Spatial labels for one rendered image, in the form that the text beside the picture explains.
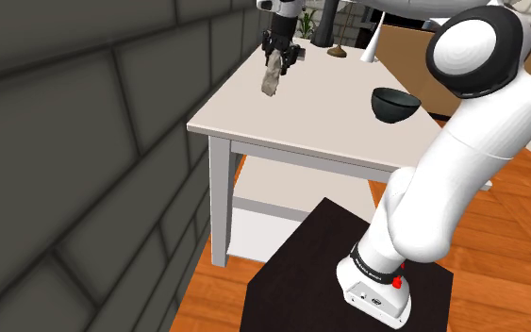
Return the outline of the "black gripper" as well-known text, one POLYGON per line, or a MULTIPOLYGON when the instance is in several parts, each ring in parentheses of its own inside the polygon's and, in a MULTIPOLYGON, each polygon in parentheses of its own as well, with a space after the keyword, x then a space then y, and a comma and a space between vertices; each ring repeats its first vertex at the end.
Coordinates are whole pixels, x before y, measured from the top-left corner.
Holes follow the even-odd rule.
POLYGON ((281 75, 285 75, 287 70, 297 60, 304 60, 306 50, 299 44, 290 44, 297 26, 297 17, 285 17, 274 14, 271 23, 271 31, 262 31, 261 49, 268 58, 274 49, 281 53, 281 75))

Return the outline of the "grey-beige rough stone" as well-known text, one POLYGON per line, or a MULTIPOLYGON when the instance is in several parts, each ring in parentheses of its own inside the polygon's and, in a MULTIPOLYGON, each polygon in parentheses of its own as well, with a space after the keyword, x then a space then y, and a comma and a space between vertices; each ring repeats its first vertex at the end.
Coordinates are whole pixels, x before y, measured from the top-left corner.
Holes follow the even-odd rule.
POLYGON ((261 91, 267 96, 274 96, 281 76, 282 59, 278 50, 273 50, 267 61, 267 69, 263 76, 261 91))

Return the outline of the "green potted plant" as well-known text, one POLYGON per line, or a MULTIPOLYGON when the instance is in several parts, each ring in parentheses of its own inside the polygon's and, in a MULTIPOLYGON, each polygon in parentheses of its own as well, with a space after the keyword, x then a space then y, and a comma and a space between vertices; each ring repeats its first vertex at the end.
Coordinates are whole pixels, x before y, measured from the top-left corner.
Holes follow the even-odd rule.
POLYGON ((300 38, 309 39, 315 30, 315 23, 313 21, 313 16, 316 13, 316 9, 307 11, 306 8, 303 8, 302 13, 298 17, 297 32, 300 38))

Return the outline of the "black vase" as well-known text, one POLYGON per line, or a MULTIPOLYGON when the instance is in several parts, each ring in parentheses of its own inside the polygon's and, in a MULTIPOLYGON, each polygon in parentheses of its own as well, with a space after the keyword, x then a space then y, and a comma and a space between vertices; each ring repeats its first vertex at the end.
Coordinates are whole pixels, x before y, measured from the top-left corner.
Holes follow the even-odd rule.
POLYGON ((321 48, 334 44, 333 26, 340 0, 324 0, 321 21, 310 38, 310 43, 321 48))

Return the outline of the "brown round-based rod stand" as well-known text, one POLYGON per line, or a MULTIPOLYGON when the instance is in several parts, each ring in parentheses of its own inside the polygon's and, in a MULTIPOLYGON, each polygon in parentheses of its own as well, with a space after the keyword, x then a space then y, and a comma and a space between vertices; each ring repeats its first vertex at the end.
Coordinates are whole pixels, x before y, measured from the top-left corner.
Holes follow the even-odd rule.
POLYGON ((346 18, 345 18, 344 23, 342 25, 342 30, 341 30, 341 33, 340 33, 339 42, 337 43, 336 46, 331 47, 331 48, 329 48, 326 51, 326 54, 328 56, 331 56, 331 57, 334 57, 334 58, 346 58, 347 57, 347 53, 341 47, 341 44, 342 44, 342 41, 343 41, 343 38, 344 38, 344 33, 345 33, 345 30, 346 30, 346 27, 348 25, 348 21, 349 21, 350 15, 351 15, 352 8, 353 7, 349 7, 349 10, 347 12, 346 18))

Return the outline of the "white table with shelf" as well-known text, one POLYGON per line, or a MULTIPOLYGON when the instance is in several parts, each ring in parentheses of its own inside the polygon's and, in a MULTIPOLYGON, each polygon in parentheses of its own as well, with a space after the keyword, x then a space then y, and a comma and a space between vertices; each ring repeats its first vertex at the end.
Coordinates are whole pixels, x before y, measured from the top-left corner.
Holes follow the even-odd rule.
POLYGON ((357 50, 333 58, 307 44, 273 96, 261 89, 264 62, 254 52, 187 124, 208 138, 216 266, 232 256, 268 260, 323 199, 370 221, 371 183, 415 165, 440 131, 424 110, 378 121, 373 90, 400 82, 357 50))

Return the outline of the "white cone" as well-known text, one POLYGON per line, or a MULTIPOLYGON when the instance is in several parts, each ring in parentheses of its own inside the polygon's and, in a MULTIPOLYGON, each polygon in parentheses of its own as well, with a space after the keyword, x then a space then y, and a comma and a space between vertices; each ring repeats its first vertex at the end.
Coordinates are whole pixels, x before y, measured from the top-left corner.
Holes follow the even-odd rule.
POLYGON ((383 12, 379 22, 377 23, 375 27, 375 31, 372 35, 372 38, 370 39, 368 46, 364 49, 363 54, 360 57, 361 61, 367 62, 367 63, 374 63, 376 62, 376 49, 379 44, 380 34, 381 34, 381 28, 385 20, 386 13, 383 12))

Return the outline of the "black bowl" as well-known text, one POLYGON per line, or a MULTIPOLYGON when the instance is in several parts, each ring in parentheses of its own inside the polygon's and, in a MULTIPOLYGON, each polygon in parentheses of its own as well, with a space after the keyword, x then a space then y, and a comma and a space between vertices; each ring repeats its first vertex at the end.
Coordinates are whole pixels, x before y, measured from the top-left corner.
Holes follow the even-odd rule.
POLYGON ((392 88, 378 87, 373 90, 371 107, 377 120, 395 124, 412 116, 421 106, 416 96, 392 88))

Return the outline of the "dark robot stand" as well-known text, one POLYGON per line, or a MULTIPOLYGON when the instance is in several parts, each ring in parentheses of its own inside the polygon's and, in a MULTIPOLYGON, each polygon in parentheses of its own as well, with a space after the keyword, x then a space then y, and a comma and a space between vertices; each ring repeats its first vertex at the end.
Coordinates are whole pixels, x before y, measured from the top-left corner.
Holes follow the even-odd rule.
POLYGON ((324 198, 247 285, 240 332, 447 332, 454 275, 405 263, 411 313, 394 330, 347 304, 339 261, 369 224, 324 198))

